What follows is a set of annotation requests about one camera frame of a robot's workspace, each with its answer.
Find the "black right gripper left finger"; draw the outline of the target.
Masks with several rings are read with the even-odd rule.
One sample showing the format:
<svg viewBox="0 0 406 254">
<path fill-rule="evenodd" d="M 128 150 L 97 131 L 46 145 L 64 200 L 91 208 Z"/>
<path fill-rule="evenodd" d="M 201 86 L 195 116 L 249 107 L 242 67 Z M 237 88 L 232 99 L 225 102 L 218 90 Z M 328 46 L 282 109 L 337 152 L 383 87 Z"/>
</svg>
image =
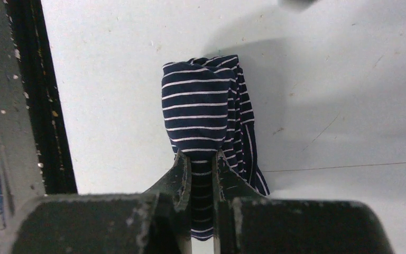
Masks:
<svg viewBox="0 0 406 254">
<path fill-rule="evenodd" d="M 25 203 L 0 253 L 191 253 L 191 165 L 172 168 L 143 193 L 50 195 Z"/>
</svg>

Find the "navy striped boxer underwear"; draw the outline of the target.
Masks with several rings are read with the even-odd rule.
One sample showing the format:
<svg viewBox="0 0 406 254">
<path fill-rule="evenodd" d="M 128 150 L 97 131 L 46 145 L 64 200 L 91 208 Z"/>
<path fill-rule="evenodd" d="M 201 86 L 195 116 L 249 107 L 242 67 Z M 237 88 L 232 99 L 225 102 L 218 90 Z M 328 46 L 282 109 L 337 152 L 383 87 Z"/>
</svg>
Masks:
<svg viewBox="0 0 406 254">
<path fill-rule="evenodd" d="M 254 112 L 238 55 L 163 66 L 162 112 L 174 153 L 191 164 L 191 236 L 213 236 L 212 160 L 221 151 L 253 189 L 270 191 L 257 164 Z"/>
</svg>

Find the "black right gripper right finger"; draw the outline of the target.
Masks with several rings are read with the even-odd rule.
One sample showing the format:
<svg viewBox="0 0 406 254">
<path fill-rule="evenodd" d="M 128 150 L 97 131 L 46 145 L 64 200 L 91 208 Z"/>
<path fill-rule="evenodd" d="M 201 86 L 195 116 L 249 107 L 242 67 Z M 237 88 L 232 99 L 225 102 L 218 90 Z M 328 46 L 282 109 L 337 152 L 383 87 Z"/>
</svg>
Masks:
<svg viewBox="0 0 406 254">
<path fill-rule="evenodd" d="M 270 199 L 213 160 L 215 253 L 393 253 L 373 210 L 358 201 Z"/>
</svg>

